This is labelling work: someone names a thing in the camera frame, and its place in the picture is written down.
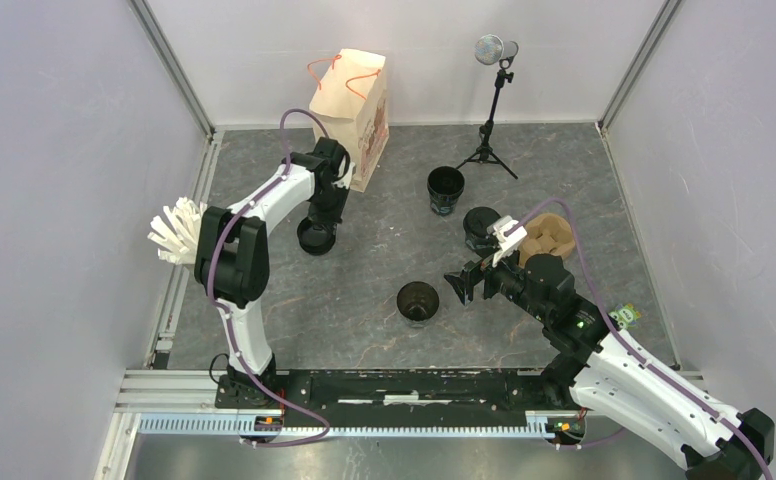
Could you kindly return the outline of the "black cup lid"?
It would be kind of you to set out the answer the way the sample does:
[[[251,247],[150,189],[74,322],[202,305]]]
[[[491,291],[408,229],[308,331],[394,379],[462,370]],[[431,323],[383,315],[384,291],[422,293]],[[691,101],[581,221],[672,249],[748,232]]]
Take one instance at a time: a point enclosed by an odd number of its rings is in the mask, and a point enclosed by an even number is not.
[[[465,234],[474,237],[485,237],[488,228],[501,218],[501,215],[490,207],[480,206],[470,209],[463,218]]]

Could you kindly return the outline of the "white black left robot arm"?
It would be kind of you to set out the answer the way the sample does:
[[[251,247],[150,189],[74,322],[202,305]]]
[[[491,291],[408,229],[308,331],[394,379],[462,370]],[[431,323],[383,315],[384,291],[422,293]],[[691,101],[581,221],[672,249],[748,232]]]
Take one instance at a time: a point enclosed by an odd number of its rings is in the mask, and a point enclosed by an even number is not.
[[[299,246],[312,256],[328,253],[336,243],[354,169],[338,141],[321,137],[312,151],[283,160],[243,200],[228,208],[210,206],[202,214],[194,277],[224,324],[229,349],[225,378],[239,385],[254,407],[270,405],[278,394],[261,307],[270,278],[270,235],[305,204],[307,215],[296,230]]]

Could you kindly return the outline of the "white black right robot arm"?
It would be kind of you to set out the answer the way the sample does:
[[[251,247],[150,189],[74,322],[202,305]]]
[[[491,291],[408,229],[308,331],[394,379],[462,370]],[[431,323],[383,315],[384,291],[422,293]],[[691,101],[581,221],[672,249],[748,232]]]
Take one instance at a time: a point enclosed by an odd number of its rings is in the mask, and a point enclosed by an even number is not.
[[[770,479],[775,423],[698,388],[663,364],[601,308],[577,293],[561,258],[467,263],[445,274],[462,304],[477,285],[538,320],[557,355],[541,373],[544,400],[600,413],[672,459],[689,479]]]

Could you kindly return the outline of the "single black coffee cup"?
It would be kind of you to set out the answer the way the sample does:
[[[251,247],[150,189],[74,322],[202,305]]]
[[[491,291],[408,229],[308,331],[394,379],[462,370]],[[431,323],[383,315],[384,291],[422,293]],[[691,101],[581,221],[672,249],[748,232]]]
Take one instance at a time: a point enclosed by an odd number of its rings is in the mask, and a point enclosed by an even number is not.
[[[487,257],[497,249],[498,242],[490,235],[487,228],[466,229],[465,245],[478,256]]]

